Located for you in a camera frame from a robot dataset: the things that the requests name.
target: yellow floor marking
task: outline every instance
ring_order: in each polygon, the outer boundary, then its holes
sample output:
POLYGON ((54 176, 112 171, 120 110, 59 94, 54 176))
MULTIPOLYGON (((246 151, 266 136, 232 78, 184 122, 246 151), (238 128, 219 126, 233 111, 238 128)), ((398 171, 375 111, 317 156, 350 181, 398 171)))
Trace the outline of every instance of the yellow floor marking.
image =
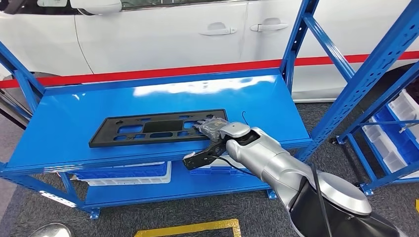
POLYGON ((242 234, 240 233, 239 220, 237 219, 138 231, 134 237, 172 236, 172 235, 181 235, 181 234, 186 234, 186 233, 193 233, 193 232, 206 231, 206 230, 217 230, 217 229, 224 229, 224 228, 233 228, 233 237, 242 237, 242 234))

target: red stripe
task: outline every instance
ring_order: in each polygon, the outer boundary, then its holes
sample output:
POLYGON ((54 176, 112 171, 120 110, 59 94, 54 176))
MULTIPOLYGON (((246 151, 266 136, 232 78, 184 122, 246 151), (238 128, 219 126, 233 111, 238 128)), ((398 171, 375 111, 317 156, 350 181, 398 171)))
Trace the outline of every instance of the red stripe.
MULTIPOLYGON (((368 57, 368 54, 346 55, 345 58, 349 63, 362 63, 368 57)), ((399 60, 419 59, 419 51, 404 52, 399 60)), ((244 63, 229 63, 219 65, 195 66, 184 68, 169 68, 169 69, 154 69, 133 72, 121 73, 103 73, 94 75, 78 75, 78 76, 64 76, 64 77, 50 77, 37 78, 41 84, 45 86, 77 84, 84 82, 99 82, 99 81, 113 81, 113 80, 130 80, 130 79, 145 79, 145 78, 161 78, 182 75, 206 74, 206 73, 222 73, 242 70, 253 70, 263 68, 278 67, 281 63, 280 59, 265 60, 256 62, 244 63)), ((326 65, 332 64, 328 56, 325 57, 308 57, 297 58, 295 60, 296 66, 312 66, 312 65, 326 65)), ((19 84, 16 80, 0 81, 0 88, 16 88, 19 84)))

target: car window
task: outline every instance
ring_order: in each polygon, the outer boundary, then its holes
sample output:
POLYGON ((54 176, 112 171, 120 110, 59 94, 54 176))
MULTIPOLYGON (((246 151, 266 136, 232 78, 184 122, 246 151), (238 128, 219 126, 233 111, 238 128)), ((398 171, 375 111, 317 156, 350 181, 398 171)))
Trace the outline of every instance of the car window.
POLYGON ((191 3, 203 3, 221 0, 121 0, 122 10, 137 9, 153 6, 171 6, 191 3))
POLYGON ((0 6, 8 14, 75 15, 69 0, 1 0, 0 6))

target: blue storage bin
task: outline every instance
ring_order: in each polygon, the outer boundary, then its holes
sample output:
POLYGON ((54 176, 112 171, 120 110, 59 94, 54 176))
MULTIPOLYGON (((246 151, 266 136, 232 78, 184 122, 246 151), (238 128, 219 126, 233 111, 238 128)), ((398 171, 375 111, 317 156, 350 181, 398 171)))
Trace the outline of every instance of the blue storage bin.
POLYGON ((209 168, 198 168, 190 171, 190 174, 209 175, 209 174, 225 174, 225 175, 248 175, 231 166, 213 166, 209 168))
POLYGON ((109 168, 83 169, 72 173, 78 179, 104 179, 104 178, 126 178, 126 177, 158 177, 165 176, 168 163, 143 166, 118 166, 109 168))
MULTIPOLYGON (((377 122, 399 121, 388 106, 385 106, 376 113, 374 117, 377 122)), ((407 164, 419 160, 419 144, 416 141, 416 137, 408 129, 399 133, 402 127, 404 127, 403 124, 386 124, 380 126, 397 147, 397 150, 407 164)))

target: silver robotic arm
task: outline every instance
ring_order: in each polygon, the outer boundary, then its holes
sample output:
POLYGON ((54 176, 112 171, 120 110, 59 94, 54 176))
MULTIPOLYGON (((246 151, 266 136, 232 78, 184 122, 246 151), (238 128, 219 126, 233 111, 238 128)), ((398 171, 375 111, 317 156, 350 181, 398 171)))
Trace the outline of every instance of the silver robotic arm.
MULTIPOLYGON (((292 157, 261 129, 240 122, 213 123, 202 128, 200 126, 199 130, 213 143, 219 141, 215 149, 200 152, 200 158, 212 162, 208 159, 214 153, 220 155, 226 150, 232 159, 272 187, 300 236, 405 237, 394 225, 372 212, 367 197, 357 187, 330 173, 317 171, 313 174, 310 166, 292 157), (317 194, 316 186, 320 187, 321 196, 317 194), (323 199, 324 209, 319 198, 323 199), (327 215, 327 225, 322 213, 327 215)), ((188 168, 203 165, 195 162, 188 166, 185 160, 184 164, 188 168)))

